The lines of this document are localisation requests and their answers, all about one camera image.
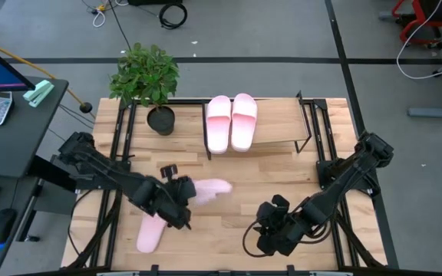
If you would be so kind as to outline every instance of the pink slipper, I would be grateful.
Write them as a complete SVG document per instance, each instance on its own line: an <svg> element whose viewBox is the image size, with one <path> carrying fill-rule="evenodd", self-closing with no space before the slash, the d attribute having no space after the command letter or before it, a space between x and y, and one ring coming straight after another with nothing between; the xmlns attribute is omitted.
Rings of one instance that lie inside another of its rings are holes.
<svg viewBox="0 0 442 276"><path fill-rule="evenodd" d="M205 204L216 198L218 193L231 192L232 186L228 182L221 179L205 179L193 182L196 187L196 197L194 202L197 205ZM136 248L139 252L151 253L160 243L163 230L167 226L159 215L153 217L143 214L143 221L137 235Z"/></svg>
<svg viewBox="0 0 442 276"><path fill-rule="evenodd" d="M221 154L228 149L231 101L227 96L214 97L207 105L207 148L211 153Z"/></svg>
<svg viewBox="0 0 442 276"><path fill-rule="evenodd" d="M257 103L248 94L238 94L233 101L231 147L245 152L252 145L257 122Z"/></svg>

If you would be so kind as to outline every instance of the wooden table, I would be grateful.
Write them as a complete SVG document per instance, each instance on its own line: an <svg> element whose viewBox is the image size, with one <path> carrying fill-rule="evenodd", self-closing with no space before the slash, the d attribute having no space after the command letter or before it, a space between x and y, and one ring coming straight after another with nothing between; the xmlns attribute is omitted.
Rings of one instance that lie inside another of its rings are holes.
<svg viewBox="0 0 442 276"><path fill-rule="evenodd" d="M326 100L338 155L345 158L353 153L356 144L347 101ZM98 108L93 135L97 149L105 156L111 151L118 104L116 100L101 99ZM286 265L294 265L296 270L337 268L331 237L317 245L299 245L288 257L276 254L267 258L251 258L242 249L242 234L254 221L262 202L270 202L273 195L281 194L295 207L305 197L320 191L315 169L318 158L315 135L300 154L296 153L293 142L261 143L252 145L247 153L229 149L228 153L216 155L209 161L203 145L201 107L171 107L175 111L176 122L175 131L169 136L159 136L149 128L145 122L148 109L137 108L130 148L130 154L134 154L130 159L131 170L160 178L160 167L176 163L180 175L193 179L225 179L233 185L233 192L221 195L208 205L190 206L193 213L192 231L166 229L160 245L152 254L143 254L136 249L143 213L124 198L114 247L113 270L150 270L151 265L159 265L160 270L176 271L283 271ZM126 111L125 126L128 117ZM323 130L323 119L319 118L318 121ZM125 129L123 127L121 131L118 154L123 151ZM326 141L324 145L325 155L330 159ZM84 248L94 233L101 193L93 191L74 211L71 235L79 249ZM350 191L347 199L356 235L376 259L386 263L371 199L357 191ZM102 245L106 245L107 237L104 236ZM251 252L259 252L256 248L257 238L254 231L247 237L246 244ZM343 232L341 238L346 264L350 265ZM101 247L99 260L103 260L105 248ZM75 258L76 254L68 241L62 265L69 264Z"/></svg>

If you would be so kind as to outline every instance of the gray floor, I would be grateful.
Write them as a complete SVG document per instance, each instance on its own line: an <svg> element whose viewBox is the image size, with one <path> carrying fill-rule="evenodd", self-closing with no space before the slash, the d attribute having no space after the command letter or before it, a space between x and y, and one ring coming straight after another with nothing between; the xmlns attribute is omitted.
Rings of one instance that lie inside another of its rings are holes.
<svg viewBox="0 0 442 276"><path fill-rule="evenodd" d="M98 0L87 0L96 5ZM333 0L349 58L395 58L400 28L376 19L395 0ZM175 57L337 58L325 3L319 0L185 0L189 19L167 31L145 11L119 7L131 43L158 44ZM147 9L158 12L159 7ZM78 0L11 0L0 11L0 45L24 58L114 58L126 45L107 12L102 28ZM442 51L411 47L403 58L442 58ZM70 88L97 106L108 95L113 64L42 64L70 81ZM24 65L23 74L40 75ZM392 164L379 171L385 208L401 268L442 271L442 120L412 119L408 107L442 107L442 78L409 80L394 65L351 65L364 123L395 149ZM404 66L425 75L435 66ZM339 64L180 64L177 96L248 92L256 96L347 97ZM70 96L64 105L77 109ZM58 111L51 128L62 137L85 126ZM47 133L39 155L49 158L61 140ZM64 250L65 215L40 215L31 232L37 244L12 247L0 275L58 268Z"/></svg>

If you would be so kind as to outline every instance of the white cable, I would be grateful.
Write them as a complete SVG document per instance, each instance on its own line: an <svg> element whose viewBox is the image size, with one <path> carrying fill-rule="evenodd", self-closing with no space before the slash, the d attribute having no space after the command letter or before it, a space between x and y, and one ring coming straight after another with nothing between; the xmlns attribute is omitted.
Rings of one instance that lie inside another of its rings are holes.
<svg viewBox="0 0 442 276"><path fill-rule="evenodd" d="M398 53L398 56L397 56L397 66L398 66L398 69L400 69L400 72L402 72L402 74L403 74L405 77L408 77L408 78L410 78L410 79L412 79L412 80L425 80L425 79L428 79L428 78L430 78L430 77L436 77L436 76L442 75L442 72L438 72L438 73L436 73L436 74L432 74L432 75L430 75L430 76L424 76L424 77L412 77L412 76L410 76L410 75L408 75L407 73L404 72L404 70L403 70L402 67L400 66L400 62L398 61L398 59L399 59L400 56L402 55L402 52L404 51L405 47L407 47L408 42L411 40L411 38L415 35L415 33L416 33L417 31L419 31L424 25L426 25L426 24L430 21L431 18L433 18L434 14L435 14L435 13L437 12L437 10L439 9L439 6L441 5L441 2L442 2L442 0L440 0L439 3L437 3L436 8L435 8L434 11L430 14L429 18L428 18L424 23L422 23L422 25L419 26L419 28L417 28L417 29L416 29L416 30L415 30L415 31L409 36L409 38L407 39L407 41L405 41L404 46L402 46L402 49L400 50L400 53Z"/></svg>
<svg viewBox="0 0 442 276"><path fill-rule="evenodd" d="M125 3L125 4L120 4L119 3L119 0L115 0L115 4L117 4L117 5L129 5L129 2L127 2L127 3Z"/></svg>
<svg viewBox="0 0 442 276"><path fill-rule="evenodd" d="M100 17L100 15L104 17L104 20L99 25L97 25L97 18ZM95 15L95 18L93 19L93 27L99 28L103 26L105 24L105 19L106 19L105 14L97 10L97 15Z"/></svg>

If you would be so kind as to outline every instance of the computer mouse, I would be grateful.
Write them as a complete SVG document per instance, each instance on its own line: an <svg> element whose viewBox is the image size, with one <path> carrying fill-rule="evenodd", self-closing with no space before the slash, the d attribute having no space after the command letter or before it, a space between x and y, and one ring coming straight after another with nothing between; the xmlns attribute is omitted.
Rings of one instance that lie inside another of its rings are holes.
<svg viewBox="0 0 442 276"><path fill-rule="evenodd" d="M4 244L12 231L16 220L14 209L3 209L0 211L0 245Z"/></svg>

